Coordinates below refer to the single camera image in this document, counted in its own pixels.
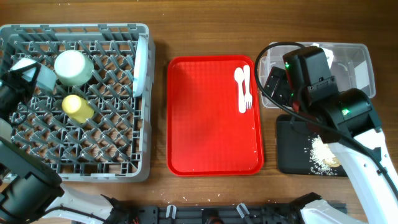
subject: plastic cutlery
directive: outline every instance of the plastic cutlery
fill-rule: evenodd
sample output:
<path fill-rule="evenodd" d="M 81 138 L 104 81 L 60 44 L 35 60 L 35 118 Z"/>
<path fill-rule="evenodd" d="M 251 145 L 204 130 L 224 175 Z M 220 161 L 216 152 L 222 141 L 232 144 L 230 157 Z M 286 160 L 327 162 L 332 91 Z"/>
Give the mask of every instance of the plastic cutlery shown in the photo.
<path fill-rule="evenodd" d="M 244 96 L 243 96 L 243 70 L 242 68 L 237 68 L 235 70 L 235 81 L 238 83 L 238 109 L 240 113 L 246 112 L 246 105 L 244 103 Z"/>
<path fill-rule="evenodd" d="M 244 85 L 246 87 L 246 92 L 244 94 L 244 101 L 246 102 L 246 109 L 251 109 L 253 104 L 253 96 L 250 94 L 250 66 L 245 65 L 243 67 L 244 73 Z"/>

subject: wooden table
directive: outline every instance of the wooden table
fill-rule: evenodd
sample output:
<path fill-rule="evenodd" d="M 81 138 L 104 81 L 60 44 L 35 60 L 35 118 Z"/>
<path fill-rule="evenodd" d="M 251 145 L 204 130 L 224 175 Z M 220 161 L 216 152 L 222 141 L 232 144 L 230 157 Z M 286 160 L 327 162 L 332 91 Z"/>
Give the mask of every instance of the wooden table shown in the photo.
<path fill-rule="evenodd" d="M 232 205 L 289 202 L 309 192 L 347 203 L 349 214 L 366 220 L 347 178 L 285 175 L 277 170 L 277 109 L 261 107 L 265 165 L 253 176 L 174 176 L 165 163 L 166 76 L 171 59 L 183 55 L 245 54 L 253 60 L 275 41 L 362 43 L 368 46 L 376 80 L 373 103 L 379 113 L 389 153 L 398 166 L 398 3 L 356 1 L 157 1 L 5 0 L 0 24 L 71 24 L 143 22 L 156 44 L 152 89 L 152 160 L 147 181 L 137 184 L 67 185 L 139 205 Z M 49 219 L 38 223 L 69 223 Z"/>

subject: white fork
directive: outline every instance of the white fork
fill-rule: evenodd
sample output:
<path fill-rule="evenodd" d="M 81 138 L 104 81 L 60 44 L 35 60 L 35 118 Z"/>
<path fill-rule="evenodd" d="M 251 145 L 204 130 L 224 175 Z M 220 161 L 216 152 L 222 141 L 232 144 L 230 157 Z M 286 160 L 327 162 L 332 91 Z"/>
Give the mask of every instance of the white fork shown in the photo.
<path fill-rule="evenodd" d="M 250 94 L 250 66 L 245 65 L 243 67 L 244 73 L 244 86 L 246 87 L 246 92 L 244 94 L 244 101 L 246 102 L 246 109 L 251 109 L 253 104 L 253 96 Z"/>

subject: white granules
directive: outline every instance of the white granules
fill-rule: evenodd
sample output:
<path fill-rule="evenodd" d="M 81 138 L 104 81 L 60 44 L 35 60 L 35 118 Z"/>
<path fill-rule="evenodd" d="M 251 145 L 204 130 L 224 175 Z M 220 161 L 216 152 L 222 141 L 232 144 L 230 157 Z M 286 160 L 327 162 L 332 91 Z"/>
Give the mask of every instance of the white granules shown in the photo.
<path fill-rule="evenodd" d="M 312 139 L 310 162 L 313 162 L 311 172 L 319 175 L 337 175 L 336 170 L 331 167 L 340 166 L 338 159 L 330 151 L 328 144 L 322 142 L 320 136 Z"/>

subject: red tray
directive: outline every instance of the red tray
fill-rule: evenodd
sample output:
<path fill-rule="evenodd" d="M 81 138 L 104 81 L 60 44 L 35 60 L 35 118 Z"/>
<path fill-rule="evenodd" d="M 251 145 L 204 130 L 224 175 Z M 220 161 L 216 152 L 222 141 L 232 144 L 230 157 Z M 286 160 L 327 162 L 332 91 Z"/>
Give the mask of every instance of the red tray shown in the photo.
<path fill-rule="evenodd" d="M 253 106 L 238 111 L 234 71 L 251 68 Z M 251 175 L 263 163 L 253 61 L 244 55 L 178 57 L 167 70 L 167 166 L 175 175 Z"/>

